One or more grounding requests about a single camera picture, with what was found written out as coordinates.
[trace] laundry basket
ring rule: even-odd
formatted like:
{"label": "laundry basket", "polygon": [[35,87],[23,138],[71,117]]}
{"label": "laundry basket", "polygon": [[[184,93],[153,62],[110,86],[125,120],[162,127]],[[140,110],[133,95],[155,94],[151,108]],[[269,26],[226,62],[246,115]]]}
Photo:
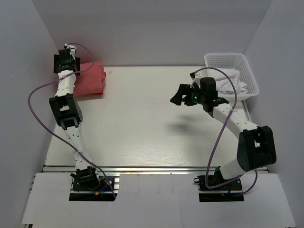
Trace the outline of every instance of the laundry basket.
{"label": "laundry basket", "polygon": [[[247,84],[247,94],[237,95],[238,101],[246,100],[259,93],[257,82],[251,71],[246,57],[241,53],[208,53],[205,54],[205,64],[207,67],[230,68],[239,70],[240,81]],[[234,95],[219,94],[219,96],[234,101]]]}

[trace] red cloth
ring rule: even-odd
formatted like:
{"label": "red cloth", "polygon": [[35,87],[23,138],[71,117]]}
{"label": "red cloth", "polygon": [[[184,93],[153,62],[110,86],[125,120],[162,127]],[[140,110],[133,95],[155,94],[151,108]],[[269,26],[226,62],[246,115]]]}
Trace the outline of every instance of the red cloth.
{"label": "red cloth", "polygon": [[[88,69],[92,63],[80,65],[81,70]],[[105,86],[105,70],[100,62],[94,62],[93,67],[87,72],[80,73],[76,76],[74,96],[86,94],[103,94]]]}

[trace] gray wall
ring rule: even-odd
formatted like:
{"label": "gray wall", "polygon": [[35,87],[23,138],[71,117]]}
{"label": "gray wall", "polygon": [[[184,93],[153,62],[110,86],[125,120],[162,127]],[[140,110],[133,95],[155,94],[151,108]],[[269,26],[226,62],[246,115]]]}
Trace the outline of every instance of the gray wall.
{"label": "gray wall", "polygon": [[252,119],[274,132],[278,173],[297,227],[304,227],[304,1],[274,0],[245,52],[260,95]]}
{"label": "gray wall", "polygon": [[184,66],[244,53],[271,0],[33,2],[58,48],[85,44],[105,66]]}
{"label": "gray wall", "polygon": [[[30,0],[5,0],[0,7],[0,226],[19,227],[36,172],[41,171],[50,135],[27,106],[30,91],[55,79],[57,49]],[[54,126],[45,88],[33,99],[42,120]]]}

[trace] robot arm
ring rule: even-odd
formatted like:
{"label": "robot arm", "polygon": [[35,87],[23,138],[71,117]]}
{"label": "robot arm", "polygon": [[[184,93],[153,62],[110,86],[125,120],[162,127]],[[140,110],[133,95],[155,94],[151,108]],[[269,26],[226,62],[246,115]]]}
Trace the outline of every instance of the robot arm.
{"label": "robot arm", "polygon": [[[200,87],[196,83],[193,86],[180,84],[170,102],[176,105],[184,102],[186,106],[201,104],[204,111],[223,124],[232,108],[226,99],[218,97],[216,82],[211,77],[202,78]],[[238,138],[237,157],[216,168],[214,176],[217,183],[276,162],[273,134],[268,126],[259,127],[233,112],[227,128]]]}
{"label": "robot arm", "polygon": [[[62,80],[59,81],[57,92],[49,99],[49,103],[57,124],[64,130],[70,144],[91,161],[81,131],[82,112],[73,97],[77,74],[65,77],[76,70],[80,71],[80,58],[75,56],[76,47],[72,45],[65,45],[65,48],[58,52],[59,55],[54,55],[54,73]],[[72,176],[80,185],[94,189],[99,184],[98,172],[79,153],[74,150],[73,153],[76,175]]]}

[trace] white cloth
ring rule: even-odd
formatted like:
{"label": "white cloth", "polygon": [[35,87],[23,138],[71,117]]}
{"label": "white cloth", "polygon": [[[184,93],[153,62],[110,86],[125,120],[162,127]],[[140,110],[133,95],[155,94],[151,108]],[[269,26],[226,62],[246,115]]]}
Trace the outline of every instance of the white cloth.
{"label": "white cloth", "polygon": [[[240,81],[240,72],[234,69],[225,69],[219,68],[221,71],[225,72],[228,77],[231,79],[237,94],[247,94],[246,90],[247,85],[244,82]],[[220,94],[234,94],[233,88],[229,80],[219,71],[208,69],[208,77],[212,77],[215,79],[217,84],[217,91]],[[196,82],[198,85],[200,84],[200,79],[202,77],[200,75],[196,75],[195,79],[192,83]]]}

